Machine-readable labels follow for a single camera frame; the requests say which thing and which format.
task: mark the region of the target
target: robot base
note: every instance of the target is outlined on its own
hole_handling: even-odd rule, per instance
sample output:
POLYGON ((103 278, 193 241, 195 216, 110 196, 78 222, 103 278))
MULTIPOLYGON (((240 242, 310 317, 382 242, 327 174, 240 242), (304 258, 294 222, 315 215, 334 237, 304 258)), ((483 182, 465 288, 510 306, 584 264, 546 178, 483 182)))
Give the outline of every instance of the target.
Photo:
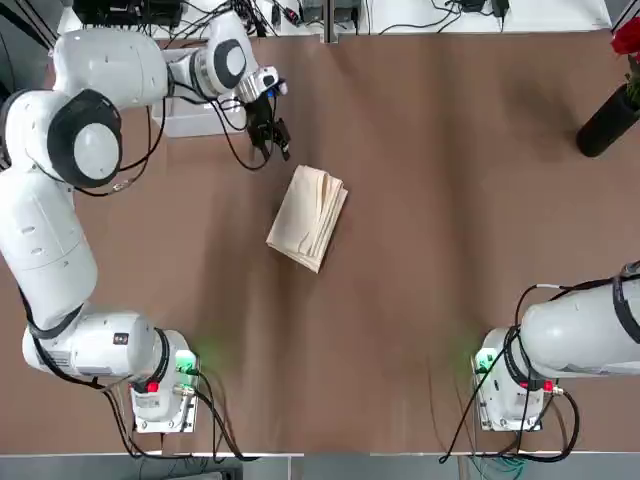
MULTIPOLYGON (((492 330, 471 361, 474 386, 480 383, 484 373, 498 357, 503 348, 505 329, 492 330)), ((519 431, 522 426, 522 415, 527 398, 527 389, 517 384, 509 374, 501 356, 489 373, 476 397, 476 409, 482 430, 496 432, 519 431)), ((527 417, 524 421, 524 429, 529 430, 536 425, 536 421, 543 406, 544 392, 542 389, 529 392, 527 417)), ((534 430, 540 430, 538 424, 534 430)))
POLYGON ((184 337, 174 331, 165 330, 170 344, 169 368, 158 386, 157 394, 138 394, 131 390, 131 402, 138 433, 191 433, 196 425, 197 398, 194 395, 180 395, 173 391, 174 385, 192 385, 193 377, 176 371, 176 353, 188 351, 184 337), (169 411, 175 414, 154 420, 153 409, 159 403, 171 405, 169 411))

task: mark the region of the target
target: cable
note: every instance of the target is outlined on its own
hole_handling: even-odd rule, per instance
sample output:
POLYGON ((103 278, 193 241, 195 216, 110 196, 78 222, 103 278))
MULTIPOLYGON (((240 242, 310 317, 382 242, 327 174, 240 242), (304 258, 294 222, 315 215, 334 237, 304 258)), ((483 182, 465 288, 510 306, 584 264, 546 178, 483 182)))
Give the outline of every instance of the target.
MULTIPOLYGON (((333 24, 337 25, 338 27, 342 28, 343 30, 349 30, 349 27, 346 27, 346 26, 342 25, 341 23, 333 22, 333 24)), ((311 25, 320 25, 321 27, 324 27, 324 22, 322 20, 311 20, 309 23, 305 23, 304 25, 305 25, 305 27, 310 27, 311 25)))
POLYGON ((462 9, 458 10, 457 13, 458 13, 458 16, 456 18, 454 18, 453 20, 451 20, 449 23, 447 23, 447 24, 443 25, 442 27, 440 27, 440 29, 438 30, 438 33, 444 32, 445 28, 447 28, 449 25, 454 24, 458 20, 460 20, 460 17, 462 17, 462 9))
MULTIPOLYGON (((92 192, 90 190, 84 189, 84 188, 80 188, 80 187, 74 187, 74 189, 84 195, 87 195, 89 197, 97 197, 97 198, 101 198, 101 197, 108 197, 109 195, 113 195, 115 193, 118 193, 122 190, 124 190, 125 188, 130 187, 131 185, 133 185, 134 183, 136 183, 140 177, 142 177, 142 175, 144 174, 144 172, 147 169, 147 165, 149 164, 149 158, 151 158, 151 155, 153 155, 153 153, 156 151, 156 149, 158 148, 158 144, 160 143, 160 139, 162 138, 162 133, 164 132, 164 126, 166 123, 166 98, 162 99, 162 121, 160 123, 160 130, 158 131, 158 136, 156 137, 156 141, 153 144, 153 146, 151 146, 151 148, 149 148, 149 150, 147 151, 147 153, 138 161, 133 162, 131 165, 127 165, 125 167, 121 167, 119 169, 119 172, 124 172, 126 170, 131 170, 132 168, 135 168, 139 165, 142 164, 142 168, 140 169, 140 171, 135 174, 133 177, 123 181, 123 182, 119 182, 114 184, 111 187, 111 190, 108 190, 106 192, 92 192)), ((149 140, 149 145, 151 144, 151 113, 149 110, 149 107, 147 107, 147 127, 148 127, 148 140, 149 140)))
POLYGON ((513 343, 514 340, 515 340, 515 337, 512 337, 512 338, 510 338, 508 340, 507 344, 502 348, 502 350, 500 350, 500 353, 498 353, 498 355, 494 359, 493 363, 489 366, 489 368, 487 369, 487 371, 484 374, 484 376, 482 377, 482 379, 478 382, 478 385, 476 386, 476 388, 474 389, 473 393, 471 394, 471 398, 467 402, 467 406, 465 407, 464 412, 462 413, 462 418, 460 419, 460 422, 458 423, 458 427, 456 428, 456 432, 453 434, 453 439, 451 440, 451 444, 449 445, 449 449, 447 450, 447 452, 443 456, 438 458, 438 463, 440 463, 441 465, 446 463, 446 461, 449 460, 449 458, 451 457, 451 455, 453 453, 453 448, 455 447, 455 444, 456 444, 456 440, 458 440, 458 435, 460 435, 460 430, 462 430, 462 426, 464 425, 464 420, 467 417, 467 414, 469 413, 469 409, 471 408, 471 405, 473 405, 473 401, 478 396, 478 392, 480 391, 480 388, 482 388, 482 385, 484 385, 484 382, 487 380, 487 378, 489 378, 489 374, 491 373, 493 368, 498 364, 498 360, 500 360, 500 358, 504 355, 504 352, 505 352, 507 346, 510 346, 511 343, 513 343))
POLYGON ((227 445, 229 446, 229 449, 231 450, 233 455, 238 460, 240 460, 241 462, 253 462, 255 460, 259 460, 260 457, 245 457, 242 454, 242 452, 240 451, 240 449, 236 445, 235 441, 229 436, 229 433, 227 432, 227 429, 226 429, 226 427, 224 425, 224 422, 223 422, 222 418, 220 417, 220 414, 218 413, 218 411, 214 407, 213 402, 211 400, 209 400, 206 395, 204 395, 202 392, 200 392, 197 389, 195 391, 195 395, 196 395, 196 397, 198 399, 202 400, 204 402, 204 404, 207 406, 207 408, 211 411, 212 421, 218 423, 218 426, 220 427, 220 429, 222 431, 222 435, 224 437, 224 440, 225 440, 225 442, 227 442, 227 445))
POLYGON ((452 13, 458 13, 458 12, 454 12, 453 9, 451 10, 447 10, 447 14, 440 20, 438 20, 437 22, 433 22, 433 23, 426 23, 424 25, 414 25, 411 23, 396 23, 395 25, 390 25, 387 28, 385 28, 384 30, 382 30, 380 33, 378 33, 378 35, 384 35, 385 33, 387 33, 389 30, 393 29, 393 28, 417 28, 417 29, 423 29, 423 28, 430 28, 430 27, 435 27, 437 25, 440 25, 442 22, 444 22, 447 18, 449 18, 449 15, 451 15, 452 13))
POLYGON ((4 39, 4 35, 0 32, 0 39, 2 40, 2 46, 4 47, 4 53, 7 55, 7 63, 9 64, 9 71, 11 72, 11 86, 13 92, 16 91, 16 72, 13 69, 13 62, 11 61, 11 55, 9 55, 9 49, 7 48, 7 42, 4 39))
POLYGON ((17 7, 20 9, 20 11, 23 13, 23 15, 27 18, 27 21, 29 23, 29 26, 35 30, 38 34, 38 36, 42 39, 42 41, 46 44, 46 48, 47 49, 53 49, 53 44, 51 43, 51 40, 44 34, 42 33, 42 30, 40 30, 40 28, 38 27, 37 23, 33 20, 33 18, 31 18, 31 16, 27 13, 27 11, 25 10, 25 8, 22 6, 22 4, 20 2, 14 2, 17 7))
POLYGON ((132 168, 136 168, 141 163, 148 161, 149 157, 151 157, 151 155, 153 155, 158 148, 158 144, 160 143, 160 139, 162 138, 162 134, 164 133, 164 126, 167 119, 166 101, 166 98, 162 99, 162 120, 160 121, 160 130, 158 131, 158 136, 156 137, 153 146, 151 145, 151 112, 149 111, 149 107, 147 107, 147 153, 140 160, 133 162, 132 164, 125 167, 120 167, 121 172, 126 172, 127 170, 131 170, 132 168))
MULTIPOLYGON (((201 95, 196 91, 196 89, 195 89, 195 88, 193 88, 193 87, 191 87, 191 86, 187 85, 186 83, 177 82, 177 81, 174 81, 173 83, 174 83, 174 85, 177 85, 177 86, 179 86, 179 87, 185 88, 185 89, 189 90, 190 92, 192 92, 192 93, 194 93, 194 94, 196 94, 196 95, 198 95, 198 96, 201 96, 201 95)), ((231 138, 229 137, 229 132, 227 131, 227 126, 225 125, 224 119, 222 118, 222 115, 220 114, 220 112, 218 111, 218 108, 216 107, 216 104, 214 103, 214 100, 215 100, 215 99, 210 99, 210 98, 203 98, 203 99, 204 99, 204 100, 206 100, 206 101, 211 105, 211 107, 213 108, 213 111, 214 111, 214 112, 216 113, 216 115, 218 116, 218 120, 220 120, 220 124, 222 125, 222 131, 224 132, 224 136, 225 136, 225 138, 227 139, 227 143, 228 143, 228 145, 229 145, 229 149, 231 150, 231 153, 232 153, 232 154, 233 154, 233 156, 235 157, 236 161, 237 161, 237 162, 238 162, 238 163, 239 163, 243 168, 245 168, 246 170, 252 171, 252 172, 255 172, 255 171, 257 171, 257 170, 260 170, 261 168, 264 168, 264 166, 265 166, 265 165, 267 164, 267 162, 269 161, 269 158, 271 158, 271 157, 269 156, 269 157, 265 158, 264 162, 262 162, 261 164, 256 165, 256 166, 252 166, 252 165, 249 165, 249 164, 247 164, 247 163, 243 162, 243 161, 240 159, 240 156, 238 155, 238 152, 236 152, 236 149, 235 149, 235 147, 233 146, 233 143, 231 142, 231 138)))
POLYGON ((269 30, 271 30, 271 33, 273 33, 274 37, 279 37, 278 33, 274 30, 273 26, 271 25, 271 22, 269 22, 265 16, 262 14, 262 10, 260 10, 260 7, 258 7, 258 4, 256 3, 255 0, 246 0, 247 3, 251 2, 253 4, 253 12, 254 12, 254 19, 257 20, 257 18, 255 18, 255 12, 257 11, 258 14, 260 15, 260 18, 262 19, 262 22, 269 27, 269 30))
POLYGON ((36 17, 38 17, 38 20, 40 20, 40 23, 42 23, 44 25, 44 28, 47 29, 47 31, 51 34, 51 37, 54 39, 58 38, 58 34, 55 33, 51 27, 49 27, 49 24, 47 22, 44 21, 44 19, 40 16, 40 14, 38 13, 38 11, 33 7, 33 5, 31 4, 30 0, 24 0, 24 2, 27 4, 27 6, 33 11, 33 13, 36 15, 36 17))
POLYGON ((563 449, 560 454, 554 455, 552 457, 541 457, 537 455, 529 455, 526 453, 518 453, 515 456, 516 458, 522 458, 539 463, 557 463, 564 460, 571 454, 576 446, 576 443, 578 442, 578 436, 580 435, 580 410, 578 408, 578 404, 569 392, 564 391, 562 396, 569 401, 571 409, 573 410, 573 431, 571 432, 571 439, 569 440, 569 444, 567 445, 567 447, 563 449))

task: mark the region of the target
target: electronic equipment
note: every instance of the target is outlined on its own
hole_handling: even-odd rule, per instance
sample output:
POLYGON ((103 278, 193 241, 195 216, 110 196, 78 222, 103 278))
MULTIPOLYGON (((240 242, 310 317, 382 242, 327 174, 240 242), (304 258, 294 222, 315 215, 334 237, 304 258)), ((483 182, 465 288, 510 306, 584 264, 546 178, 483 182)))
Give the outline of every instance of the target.
MULTIPOLYGON (((301 0, 301 17, 304 23, 323 20, 323 0, 301 0)), ((334 20, 336 23, 350 22, 354 8, 360 10, 362 0, 335 0, 334 20)))
POLYGON ((487 0, 457 0, 463 12, 481 12, 487 0))
POLYGON ((127 27, 163 25, 175 28, 182 18, 181 0, 73 0, 84 25, 127 27))
POLYGON ((509 11, 509 0, 491 0, 493 14, 498 18, 504 18, 509 11))

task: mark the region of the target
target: black cable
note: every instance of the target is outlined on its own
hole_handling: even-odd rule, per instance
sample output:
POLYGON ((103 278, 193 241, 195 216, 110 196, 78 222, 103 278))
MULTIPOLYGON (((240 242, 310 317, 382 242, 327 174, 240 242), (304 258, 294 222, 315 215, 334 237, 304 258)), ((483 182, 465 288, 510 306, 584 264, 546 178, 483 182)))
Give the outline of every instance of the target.
MULTIPOLYGON (((192 92, 192 93, 194 93, 194 94, 196 94, 196 95, 198 95, 198 96, 201 96, 201 95, 196 91, 196 89, 195 89, 195 88, 193 88, 193 87, 191 87, 191 86, 187 85, 186 83, 177 82, 177 81, 174 81, 173 83, 174 83, 175 85, 179 86, 179 87, 182 87, 182 88, 185 88, 185 89, 189 90, 190 92, 192 92)), ((231 153, 232 153, 232 154, 233 154, 233 156, 235 157, 236 161, 237 161, 237 162, 238 162, 238 163, 239 163, 243 168, 245 168, 246 170, 252 171, 252 172, 255 172, 255 171, 257 171, 257 170, 260 170, 261 168, 264 168, 264 166, 265 166, 265 165, 267 164, 267 162, 269 161, 269 158, 270 158, 270 157, 265 158, 264 162, 262 162, 261 164, 256 165, 256 166, 248 165, 247 163, 243 162, 243 161, 240 159, 240 156, 238 155, 238 152, 236 152, 236 149, 235 149, 235 147, 233 146, 233 143, 231 142, 231 138, 229 137, 229 132, 227 131, 227 127, 226 127, 226 125, 225 125, 224 119, 222 118, 222 115, 220 114, 220 112, 218 111, 218 108, 216 107, 216 104, 214 103, 214 100, 215 100, 215 99, 210 99, 210 98, 206 98, 206 97, 204 97, 203 99, 204 99, 204 100, 206 100, 207 102, 209 102, 209 104, 210 104, 210 105, 211 105, 211 107, 213 108, 213 111, 214 111, 214 112, 216 113, 216 115, 218 116, 218 120, 220 120, 220 124, 222 125, 222 131, 224 132, 224 136, 225 136, 225 138, 227 139, 227 143, 228 143, 228 145, 229 145, 229 149, 231 150, 231 153)))
POLYGON ((36 32, 36 30, 31 26, 30 23, 26 22, 20 15, 18 15, 2 3, 0 3, 0 16, 7 19, 16 28, 31 37, 31 39, 38 43, 38 45, 40 45, 42 48, 45 48, 47 50, 50 48, 47 43, 45 43, 45 39, 43 39, 42 36, 39 35, 38 32, 36 32))
POLYGON ((167 119, 167 111, 166 111, 166 98, 162 100, 162 120, 160 121, 160 130, 158 131, 158 136, 156 137, 155 142, 151 145, 151 112, 149 111, 149 107, 147 107, 147 153, 138 161, 133 162, 130 165, 120 167, 121 172, 126 172, 127 170, 131 170, 132 168, 136 168, 143 162, 149 160, 149 157, 154 154, 156 149, 158 148, 158 144, 160 143, 160 139, 162 138, 162 134, 164 133, 164 126, 167 119))
MULTIPOLYGON (((342 28, 343 30, 349 30, 349 27, 346 27, 346 26, 342 25, 341 23, 333 22, 333 24, 337 25, 338 27, 342 28)), ((320 25, 321 27, 324 27, 324 22, 322 20, 311 20, 309 23, 305 23, 304 25, 305 25, 305 27, 309 27, 311 25, 320 25)))
POLYGON ((222 418, 220 417, 220 414, 214 407, 213 402, 209 400, 206 395, 204 395, 202 392, 200 392, 197 389, 195 391, 195 395, 197 398, 202 400, 204 404, 207 406, 207 408, 211 411, 212 421, 218 423, 218 426, 221 429, 224 440, 225 442, 227 442, 227 445, 229 446, 229 449, 233 453, 234 457, 236 457, 236 459, 240 460, 241 462, 253 462, 255 460, 259 460, 260 457, 245 457, 242 454, 242 452, 236 445, 235 441, 229 436, 229 432, 227 432, 227 429, 224 425, 224 421, 222 420, 222 418))
MULTIPOLYGON (((148 131, 149 131, 149 140, 151 140, 151 113, 149 111, 149 108, 147 107, 147 125, 148 125, 148 131)), ((158 131, 158 136, 156 137, 156 141, 153 144, 153 146, 151 148, 149 148, 149 150, 147 151, 147 153, 138 161, 133 162, 131 165, 127 165, 126 167, 121 167, 118 171, 119 172, 124 172, 126 170, 131 170, 132 168, 135 168, 139 165, 142 164, 142 168, 138 171, 138 173, 136 173, 133 177, 125 180, 124 183, 116 183, 115 185, 122 185, 122 187, 120 188, 115 188, 112 187, 111 190, 108 190, 106 192, 92 192, 91 190, 87 190, 85 188, 80 188, 80 187, 74 187, 74 189, 84 195, 87 195, 89 197, 96 197, 96 198, 102 198, 102 197, 108 197, 110 195, 114 195, 120 191, 122 191, 124 188, 128 188, 131 185, 133 185, 134 183, 136 183, 140 177, 142 177, 142 175, 144 174, 144 172, 147 169, 147 166, 149 164, 149 158, 151 158, 151 155, 153 155, 153 153, 156 151, 156 149, 158 148, 158 144, 160 143, 160 139, 162 138, 162 133, 164 132, 164 126, 166 123, 166 98, 162 99, 162 121, 160 123, 160 130, 158 131)))
POLYGON ((49 27, 49 24, 47 22, 45 22, 44 19, 40 16, 38 11, 31 4, 31 1, 30 0, 24 0, 24 2, 33 11, 33 13, 36 15, 36 17, 38 17, 38 20, 40 20, 40 23, 42 23, 44 25, 44 27, 48 30, 48 32, 51 34, 51 38, 57 39, 58 38, 58 34, 56 32, 54 32, 53 30, 51 30, 51 27, 49 27))
POLYGON ((382 30, 380 33, 378 33, 378 35, 384 35, 385 33, 387 33, 389 30, 393 29, 393 28, 417 28, 417 29, 423 29, 423 28, 430 28, 430 27, 435 27, 437 25, 440 25, 442 22, 444 22, 447 18, 449 18, 449 15, 451 15, 452 13, 454 13, 453 10, 447 10, 447 14, 440 20, 438 20, 437 22, 433 22, 433 23, 426 23, 424 25, 414 25, 411 23, 396 23, 395 25, 390 25, 387 28, 385 28, 384 30, 382 30))
POLYGON ((516 445, 516 454, 520 453, 520 446, 522 445, 522 433, 524 431, 524 421, 527 418, 527 408, 529 407, 529 394, 531 393, 531 368, 527 369, 527 394, 524 397, 524 409, 522 411, 522 420, 520 421, 520 430, 517 433, 518 442, 516 445))
POLYGON ((462 10, 458 11, 458 16, 456 18, 454 18, 453 20, 451 20, 449 23, 447 23, 446 25, 443 25, 442 27, 440 27, 440 29, 438 30, 438 33, 442 33, 444 32, 444 29, 447 28, 449 25, 454 24, 455 22, 457 22, 458 20, 460 20, 460 17, 462 17, 462 10))
POLYGON ((233 128, 236 132, 244 132, 247 129, 248 120, 245 119, 244 126, 236 127, 233 124, 233 122, 231 120, 229 120, 229 117, 227 117, 227 111, 228 110, 233 110, 233 107, 227 107, 226 109, 222 108, 222 105, 220 104, 220 102, 218 102, 218 100, 216 100, 216 104, 218 105, 218 107, 220 107, 220 111, 222 112, 222 116, 224 117, 224 119, 227 121, 227 123, 229 124, 229 126, 231 128, 233 128))
POLYGON ((53 48, 53 44, 51 43, 49 38, 47 38, 47 36, 44 33, 42 33, 42 30, 40 30, 40 28, 38 27, 36 22, 34 22, 33 18, 31 18, 31 16, 27 13, 25 8, 20 4, 20 2, 15 2, 15 4, 18 6, 20 11, 23 13, 23 15, 27 18, 27 21, 28 21, 29 25, 31 26, 31 28, 34 29, 37 32, 38 36, 46 44, 46 48, 47 49, 52 49, 53 48))
POLYGON ((471 394, 471 398, 467 402, 467 406, 464 408, 464 412, 462 412, 462 418, 460 419, 460 422, 458 423, 458 427, 456 428, 456 432, 453 434, 453 439, 451 440, 451 444, 449 445, 449 449, 447 450, 447 452, 443 456, 438 458, 438 463, 440 463, 441 465, 446 463, 446 461, 449 460, 449 458, 451 457, 451 455, 453 453, 453 449, 454 449, 455 444, 456 444, 456 441, 458 440, 458 436, 460 435, 460 431, 462 430, 462 426, 464 425, 464 421, 467 418, 467 414, 469 413, 469 410, 471 409, 471 405, 473 405, 474 400, 478 396, 478 392, 480 391, 480 388, 482 388, 482 385, 484 385, 484 382, 487 380, 487 378, 489 378, 489 374, 491 373, 493 368, 498 364, 498 360, 500 360, 500 358, 504 355, 504 352, 506 351, 507 347, 510 346, 511 343, 513 343, 514 340, 515 340, 515 337, 512 337, 512 338, 509 339, 507 344, 502 348, 502 350, 500 350, 500 353, 498 353, 498 355, 494 359, 494 361, 491 364, 491 366, 489 366, 489 368, 485 372, 485 374, 482 377, 482 379, 478 382, 478 385, 476 385, 476 388, 473 390, 473 393, 471 394))
POLYGON ((258 4, 255 2, 255 0, 246 0, 247 2, 251 2, 253 3, 253 11, 254 12, 258 12, 258 14, 260 15, 260 18, 262 19, 262 22, 269 27, 269 30, 271 30, 271 33, 273 33, 274 37, 279 37, 278 33, 274 30, 273 26, 271 25, 271 22, 269 22, 265 16, 262 14, 262 10, 260 10, 260 7, 258 6, 258 4))
POLYGON ((565 391, 562 396, 569 401, 571 409, 573 410, 573 431, 571 432, 571 439, 569 440, 567 447, 564 448, 560 454, 552 457, 541 457, 526 453, 519 453, 517 455, 513 455, 513 457, 539 463, 557 463, 564 460, 571 454, 578 442, 578 436, 580 435, 580 409, 569 392, 565 391))
POLYGON ((16 91, 16 72, 13 69, 13 62, 11 61, 11 55, 9 55, 9 49, 7 48, 7 42, 4 39, 4 35, 0 32, 0 39, 2 40, 2 46, 4 47, 4 53, 7 55, 7 63, 9 64, 9 71, 11 72, 11 86, 13 88, 13 92, 16 91))

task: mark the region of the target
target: metal pole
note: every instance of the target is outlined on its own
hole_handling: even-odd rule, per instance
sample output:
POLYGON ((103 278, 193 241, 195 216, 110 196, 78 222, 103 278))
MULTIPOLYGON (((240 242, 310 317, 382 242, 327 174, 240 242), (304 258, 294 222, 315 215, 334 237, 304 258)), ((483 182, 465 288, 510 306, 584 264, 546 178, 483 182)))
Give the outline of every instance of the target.
POLYGON ((620 16, 616 21, 613 22, 611 27, 611 33, 616 33, 616 31, 633 17, 637 16, 640 12, 640 0, 631 0, 628 5, 624 8, 620 16))
POLYGON ((338 36, 335 31, 335 0, 324 0, 323 5, 324 43, 338 43, 338 36))

